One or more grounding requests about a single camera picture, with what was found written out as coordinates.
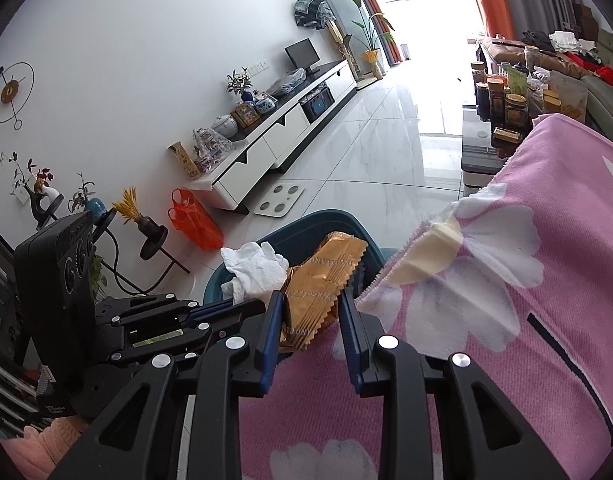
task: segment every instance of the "teal trash bin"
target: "teal trash bin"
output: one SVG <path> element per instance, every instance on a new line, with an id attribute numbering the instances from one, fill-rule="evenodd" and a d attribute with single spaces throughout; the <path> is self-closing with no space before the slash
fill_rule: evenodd
<path id="1" fill-rule="evenodd" d="M 373 282 L 386 260 L 369 233 L 352 214 L 338 209 L 316 211 L 261 238 L 258 243 L 269 242 L 278 254 L 288 260 L 289 266 L 294 267 L 313 256 L 322 240 L 333 231 L 361 238 L 369 244 L 358 269 L 349 280 L 353 282 L 353 290 L 357 296 L 357 292 Z M 233 277 L 224 264 L 221 264 L 206 284 L 203 304 L 221 301 L 221 285 L 230 282 Z"/>

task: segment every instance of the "blue vase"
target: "blue vase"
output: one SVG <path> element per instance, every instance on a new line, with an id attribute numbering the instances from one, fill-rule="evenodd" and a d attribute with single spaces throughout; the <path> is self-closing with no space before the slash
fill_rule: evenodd
<path id="1" fill-rule="evenodd" d="M 95 224 L 102 215 L 106 213 L 106 206 L 99 198 L 90 198 L 86 204 L 84 204 L 84 210 L 93 213 L 93 223 Z"/>

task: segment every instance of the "orange plastic bag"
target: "orange plastic bag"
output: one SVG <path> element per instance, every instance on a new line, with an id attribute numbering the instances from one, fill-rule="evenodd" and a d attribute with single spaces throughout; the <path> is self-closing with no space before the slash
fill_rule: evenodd
<path id="1" fill-rule="evenodd" d="M 180 196 L 179 200 L 176 200 L 176 193 Z M 224 245 L 222 231 L 192 192 L 174 189 L 171 200 L 173 207 L 169 209 L 169 219 L 173 227 L 186 234 L 203 251 L 214 251 Z"/>

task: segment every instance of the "crumpled tissue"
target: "crumpled tissue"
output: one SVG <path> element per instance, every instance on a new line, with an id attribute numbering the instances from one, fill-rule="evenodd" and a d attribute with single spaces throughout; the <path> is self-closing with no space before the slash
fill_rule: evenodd
<path id="1" fill-rule="evenodd" d="M 222 295 L 233 298 L 234 304 L 259 298 L 268 305 L 271 293 L 286 281 L 288 260 L 276 254 L 269 242 L 248 242 L 238 250 L 223 247 L 220 253 L 226 270 L 235 274 L 222 284 Z"/>

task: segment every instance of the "black monitor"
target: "black monitor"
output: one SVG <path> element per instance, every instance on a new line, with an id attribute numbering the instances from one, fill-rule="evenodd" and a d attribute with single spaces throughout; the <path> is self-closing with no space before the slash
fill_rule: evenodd
<path id="1" fill-rule="evenodd" d="M 296 68 L 304 68 L 307 75 L 312 75 L 319 72 L 319 68 L 311 69 L 311 65 L 320 61 L 320 56 L 317 55 L 315 48 L 309 38 L 294 43 L 285 48 L 291 62 Z"/>

